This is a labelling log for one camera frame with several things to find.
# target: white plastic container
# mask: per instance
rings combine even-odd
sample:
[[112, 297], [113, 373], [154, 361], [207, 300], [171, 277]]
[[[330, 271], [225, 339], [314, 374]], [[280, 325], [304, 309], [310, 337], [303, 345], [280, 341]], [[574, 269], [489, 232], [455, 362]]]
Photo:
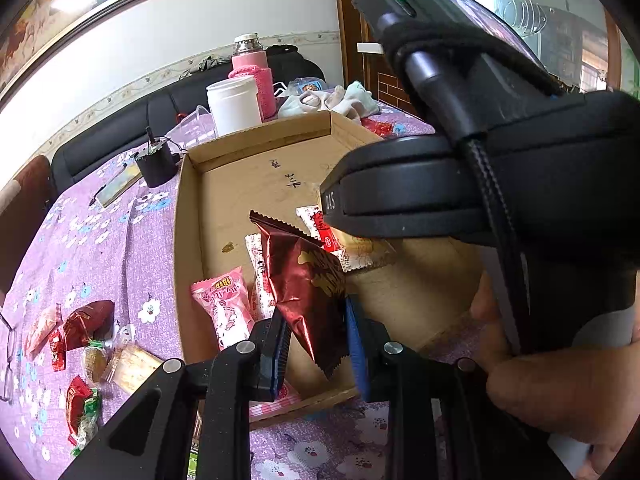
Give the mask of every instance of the white plastic container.
[[262, 123], [253, 76], [234, 77], [207, 86], [207, 99], [218, 136]]

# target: picture frame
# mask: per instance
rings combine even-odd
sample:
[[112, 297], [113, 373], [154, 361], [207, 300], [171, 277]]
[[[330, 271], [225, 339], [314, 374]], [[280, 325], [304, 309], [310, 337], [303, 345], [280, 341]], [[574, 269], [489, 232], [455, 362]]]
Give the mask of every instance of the picture frame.
[[47, 59], [136, 0], [30, 0], [0, 31], [0, 110]]

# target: white cloth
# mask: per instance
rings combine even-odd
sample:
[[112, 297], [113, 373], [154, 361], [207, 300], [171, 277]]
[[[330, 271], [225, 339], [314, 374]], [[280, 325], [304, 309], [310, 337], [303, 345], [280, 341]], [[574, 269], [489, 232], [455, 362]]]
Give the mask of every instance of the white cloth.
[[278, 118], [293, 117], [320, 110], [332, 110], [360, 124], [360, 119], [379, 113], [378, 103], [359, 81], [345, 90], [338, 85], [333, 92], [306, 91], [292, 95], [278, 110]]

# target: silver screw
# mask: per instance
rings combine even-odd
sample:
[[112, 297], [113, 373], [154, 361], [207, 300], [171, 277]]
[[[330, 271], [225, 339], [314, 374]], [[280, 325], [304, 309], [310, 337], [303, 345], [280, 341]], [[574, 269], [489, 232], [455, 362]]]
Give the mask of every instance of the silver screw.
[[403, 350], [402, 345], [396, 341], [389, 341], [388, 343], [385, 343], [384, 348], [385, 352], [388, 354], [399, 354]]
[[169, 359], [162, 364], [162, 370], [168, 374], [177, 372], [180, 368], [182, 368], [182, 363], [178, 359]]
[[464, 373], [471, 373], [476, 369], [476, 362], [468, 357], [463, 357], [458, 360], [458, 368]]
[[241, 341], [236, 345], [236, 350], [241, 354], [249, 354], [255, 350], [255, 343], [252, 341]]

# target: tablecloth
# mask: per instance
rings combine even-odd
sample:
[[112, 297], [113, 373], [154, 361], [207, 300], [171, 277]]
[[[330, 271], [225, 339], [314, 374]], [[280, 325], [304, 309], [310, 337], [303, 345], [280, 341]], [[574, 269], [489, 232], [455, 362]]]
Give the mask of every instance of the tablecloth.
[[[431, 133], [418, 119], [381, 105], [370, 118], [392, 125], [394, 136]], [[189, 139], [175, 138], [177, 142]], [[135, 150], [114, 157], [56, 201], [29, 248], [6, 296], [3, 315], [22, 343], [43, 308], [56, 303], [62, 316], [95, 300], [115, 303], [114, 333], [126, 334], [162, 360], [181, 357], [173, 293], [173, 228], [178, 176], [156, 189], [134, 184], [107, 209], [90, 200]], [[7, 332], [0, 327], [4, 377]], [[33, 361], [18, 348], [12, 402], [0, 402], [0, 429], [36, 480], [58, 478], [71, 462], [66, 389], [81, 374], [81, 350], [66, 354], [66, 370], [53, 372], [45, 344]], [[127, 399], [101, 383], [102, 420]], [[252, 478], [263, 480], [383, 476], [386, 404], [352, 401], [327, 412], [251, 434]]]

